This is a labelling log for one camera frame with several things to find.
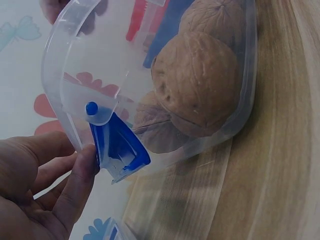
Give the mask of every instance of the blue clip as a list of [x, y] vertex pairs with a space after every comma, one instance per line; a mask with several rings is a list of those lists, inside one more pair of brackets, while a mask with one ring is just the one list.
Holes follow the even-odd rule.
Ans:
[[[86, 113], [91, 118], [98, 113], [110, 113], [109, 109], [99, 107], [95, 102], [86, 105]], [[101, 126], [90, 123], [100, 168], [105, 168], [114, 178], [112, 184], [137, 172], [150, 164], [150, 156], [137, 136], [115, 114]]]

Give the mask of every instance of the blue butterfly pattern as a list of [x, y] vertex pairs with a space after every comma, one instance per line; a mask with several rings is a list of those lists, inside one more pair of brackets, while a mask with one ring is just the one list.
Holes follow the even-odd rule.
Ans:
[[108, 218], [104, 223], [99, 218], [95, 219], [93, 221], [94, 226], [89, 226], [90, 233], [84, 235], [83, 240], [104, 240], [109, 222], [110, 218]]
[[39, 27], [33, 22], [31, 16], [23, 17], [16, 27], [6, 22], [0, 28], [0, 52], [14, 40], [32, 41], [40, 37]]

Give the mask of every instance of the blue flower pattern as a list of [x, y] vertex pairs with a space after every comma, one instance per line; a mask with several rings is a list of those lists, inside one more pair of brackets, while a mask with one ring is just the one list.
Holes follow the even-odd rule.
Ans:
[[89, 226], [90, 233], [84, 235], [83, 240], [103, 240], [109, 222], [110, 218], [108, 218], [104, 223], [99, 218], [95, 219], [93, 221], [93, 226]]

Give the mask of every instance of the blue object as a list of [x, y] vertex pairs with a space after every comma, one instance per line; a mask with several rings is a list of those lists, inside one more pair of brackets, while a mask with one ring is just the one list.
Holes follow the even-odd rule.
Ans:
[[151, 67], [152, 61], [162, 48], [178, 34], [181, 17], [193, 2], [194, 0], [170, 0], [143, 62], [145, 68]]
[[89, 116], [96, 115], [98, 113], [98, 105], [94, 101], [91, 101], [85, 106], [85, 110]]
[[[86, 113], [94, 117], [110, 110], [95, 102], [86, 105]], [[100, 168], [105, 168], [117, 183], [150, 164], [150, 156], [137, 136], [115, 113], [101, 126], [90, 123]]]
[[104, 223], [100, 218], [93, 221], [93, 226], [89, 226], [88, 234], [83, 236], [83, 240], [104, 240], [104, 236], [107, 231], [107, 227], [110, 223], [110, 218], [108, 218]]

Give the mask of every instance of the pink flower pattern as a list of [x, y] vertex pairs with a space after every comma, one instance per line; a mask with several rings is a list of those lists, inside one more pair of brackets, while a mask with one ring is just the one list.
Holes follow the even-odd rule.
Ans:
[[[94, 89], [102, 93], [103, 95], [106, 95], [109, 97], [114, 97], [119, 91], [119, 87], [114, 84], [102, 86], [103, 81], [101, 79], [94, 80], [93, 75], [89, 72], [80, 72], [76, 75], [76, 78], [65, 72], [64, 79], [71, 83], [83, 85], [90, 89]], [[52, 119], [57, 118], [45, 94], [40, 94], [39, 96], [36, 97], [33, 107], [37, 114], [45, 118], [52, 118]], [[124, 109], [120, 114], [120, 118], [123, 121], [127, 121], [129, 119], [129, 112], [126, 109]], [[39, 135], [39, 134], [43, 134], [51, 131], [64, 132], [63, 127], [61, 126], [60, 122], [57, 119], [41, 124], [36, 128], [34, 134]]]

